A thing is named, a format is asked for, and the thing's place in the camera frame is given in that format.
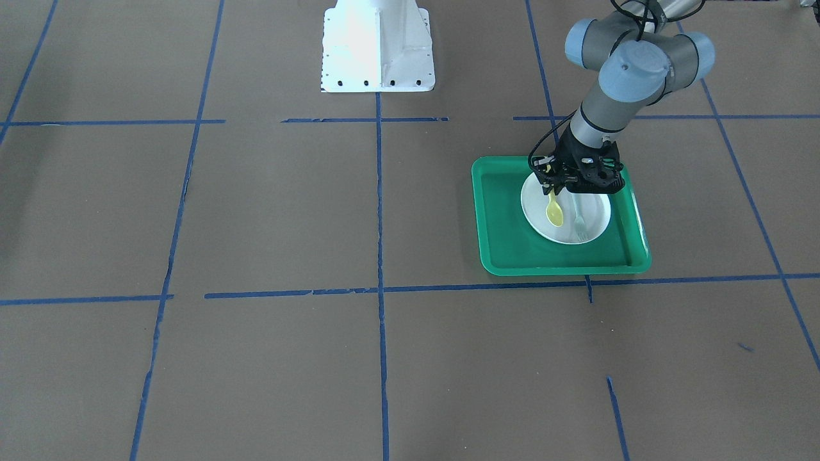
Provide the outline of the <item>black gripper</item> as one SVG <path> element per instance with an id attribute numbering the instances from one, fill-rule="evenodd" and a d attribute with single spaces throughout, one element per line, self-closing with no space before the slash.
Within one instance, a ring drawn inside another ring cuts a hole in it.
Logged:
<path id="1" fill-rule="evenodd" d="M 555 160 L 557 183 L 575 195 L 615 195 L 626 186 L 616 142 L 591 148 L 574 137 L 562 137 Z"/>

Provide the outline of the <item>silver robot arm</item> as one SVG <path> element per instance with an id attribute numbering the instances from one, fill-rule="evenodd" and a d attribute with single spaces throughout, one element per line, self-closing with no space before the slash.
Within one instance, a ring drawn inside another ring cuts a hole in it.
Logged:
<path id="1" fill-rule="evenodd" d="M 596 71 L 597 81 L 570 116 L 547 157 L 545 191 L 614 195 L 626 184 L 617 140 L 643 108 L 705 78 L 716 50 L 704 34 L 665 36 L 664 28 L 691 17 L 703 1 L 613 3 L 603 19 L 583 19 L 564 44 L 568 61 Z"/>

